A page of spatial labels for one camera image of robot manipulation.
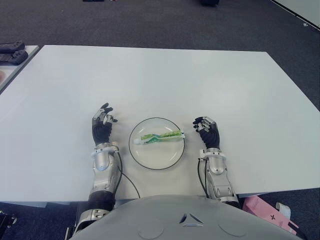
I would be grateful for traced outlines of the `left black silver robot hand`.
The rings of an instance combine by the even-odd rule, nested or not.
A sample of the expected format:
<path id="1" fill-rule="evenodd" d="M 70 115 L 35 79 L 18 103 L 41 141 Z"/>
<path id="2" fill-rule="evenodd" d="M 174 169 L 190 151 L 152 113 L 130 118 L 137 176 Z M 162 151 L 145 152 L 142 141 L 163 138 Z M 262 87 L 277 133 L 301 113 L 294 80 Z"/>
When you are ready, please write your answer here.
<path id="1" fill-rule="evenodd" d="M 113 123 L 118 122 L 109 112 L 113 111 L 113 108 L 106 102 L 98 109 L 96 114 L 92 118 L 92 137 L 96 146 L 110 142 L 110 136 L 112 133 Z"/>

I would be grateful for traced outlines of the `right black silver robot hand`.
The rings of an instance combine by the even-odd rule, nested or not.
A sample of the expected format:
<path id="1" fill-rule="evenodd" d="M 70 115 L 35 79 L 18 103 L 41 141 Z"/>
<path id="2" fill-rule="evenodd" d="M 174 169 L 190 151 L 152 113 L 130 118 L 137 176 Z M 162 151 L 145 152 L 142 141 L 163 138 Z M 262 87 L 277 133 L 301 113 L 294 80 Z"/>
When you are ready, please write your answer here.
<path id="1" fill-rule="evenodd" d="M 201 116 L 197 117 L 192 124 L 207 149 L 220 149 L 220 134 L 214 120 Z"/>

